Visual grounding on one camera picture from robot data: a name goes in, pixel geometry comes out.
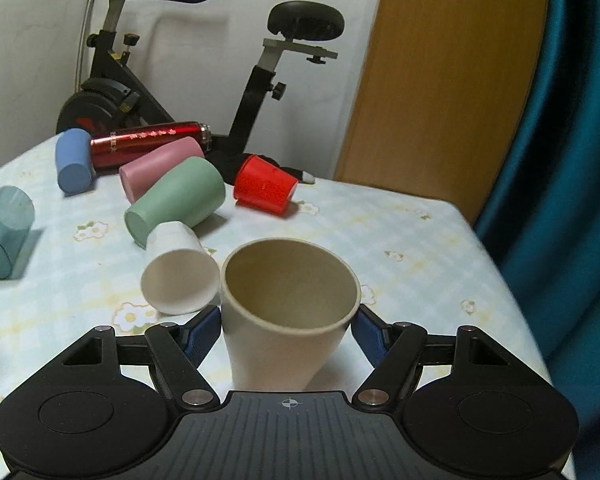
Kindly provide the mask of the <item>beige cup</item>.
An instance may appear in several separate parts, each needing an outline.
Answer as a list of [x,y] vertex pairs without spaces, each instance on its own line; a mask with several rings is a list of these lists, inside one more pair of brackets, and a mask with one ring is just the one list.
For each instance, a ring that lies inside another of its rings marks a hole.
[[233,386],[296,391],[339,346],[361,286],[351,267],[321,246],[264,238],[225,259],[221,299]]

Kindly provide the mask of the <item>white paper cup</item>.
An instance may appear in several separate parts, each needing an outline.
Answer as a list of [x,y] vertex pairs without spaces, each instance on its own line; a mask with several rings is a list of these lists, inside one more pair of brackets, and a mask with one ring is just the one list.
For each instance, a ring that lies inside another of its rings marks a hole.
[[165,315],[203,309],[220,288],[220,268],[192,229],[182,222],[158,224],[147,237],[140,290]]

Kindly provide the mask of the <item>green cup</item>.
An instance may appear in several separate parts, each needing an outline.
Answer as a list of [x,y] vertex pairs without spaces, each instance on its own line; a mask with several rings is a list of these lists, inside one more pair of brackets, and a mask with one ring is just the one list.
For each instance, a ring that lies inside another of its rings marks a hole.
[[198,226],[219,209],[226,189],[219,171],[200,157],[189,157],[170,169],[125,211],[123,219],[134,243],[145,248],[160,223]]

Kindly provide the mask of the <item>pink cup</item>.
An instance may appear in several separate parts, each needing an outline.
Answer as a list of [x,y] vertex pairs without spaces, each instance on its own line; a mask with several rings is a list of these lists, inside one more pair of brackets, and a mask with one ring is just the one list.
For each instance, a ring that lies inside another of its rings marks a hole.
[[186,136],[121,166],[119,177],[128,201],[134,204],[169,170],[189,157],[204,157],[204,151],[195,139]]

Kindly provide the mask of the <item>red plastic cup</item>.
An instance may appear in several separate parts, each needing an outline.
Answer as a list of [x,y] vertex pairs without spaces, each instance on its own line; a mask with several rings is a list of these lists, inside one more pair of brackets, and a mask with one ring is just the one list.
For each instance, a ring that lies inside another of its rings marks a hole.
[[283,214],[299,181],[258,155],[250,155],[240,167],[234,182],[233,196],[237,203],[269,212]]

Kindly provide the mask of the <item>translucent teal cup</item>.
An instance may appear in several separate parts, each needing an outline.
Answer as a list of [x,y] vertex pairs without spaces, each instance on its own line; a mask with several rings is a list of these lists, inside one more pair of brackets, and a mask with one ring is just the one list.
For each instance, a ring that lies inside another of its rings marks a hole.
[[35,208],[21,188],[0,188],[0,280],[9,278],[35,219]]

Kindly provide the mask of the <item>blue cup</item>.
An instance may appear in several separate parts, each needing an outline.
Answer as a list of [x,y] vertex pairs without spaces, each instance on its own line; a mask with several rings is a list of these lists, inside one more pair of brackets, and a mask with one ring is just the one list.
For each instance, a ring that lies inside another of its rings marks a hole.
[[81,128],[70,128],[59,135],[55,146],[57,184],[67,195],[85,192],[92,185],[91,140]]

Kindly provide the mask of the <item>teal blue curtain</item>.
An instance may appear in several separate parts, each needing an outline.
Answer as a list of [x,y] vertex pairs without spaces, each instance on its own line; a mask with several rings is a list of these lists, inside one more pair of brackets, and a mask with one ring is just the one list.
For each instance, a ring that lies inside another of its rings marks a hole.
[[600,479],[600,0],[548,0],[526,108],[475,225]]

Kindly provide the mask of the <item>red metal thermos bottle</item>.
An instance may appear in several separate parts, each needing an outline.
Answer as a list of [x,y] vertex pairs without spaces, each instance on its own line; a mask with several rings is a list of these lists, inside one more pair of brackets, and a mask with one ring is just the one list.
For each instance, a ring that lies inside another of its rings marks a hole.
[[118,169],[160,146],[186,136],[193,138],[201,153],[208,151],[212,133],[201,122],[168,122],[111,131],[109,136],[91,140],[91,160],[96,171]]

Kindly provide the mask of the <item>wooden door panel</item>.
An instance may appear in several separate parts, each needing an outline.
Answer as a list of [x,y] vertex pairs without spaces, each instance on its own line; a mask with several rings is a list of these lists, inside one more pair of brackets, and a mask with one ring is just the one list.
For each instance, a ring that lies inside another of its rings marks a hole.
[[548,0],[380,0],[338,180],[478,217],[524,111]]

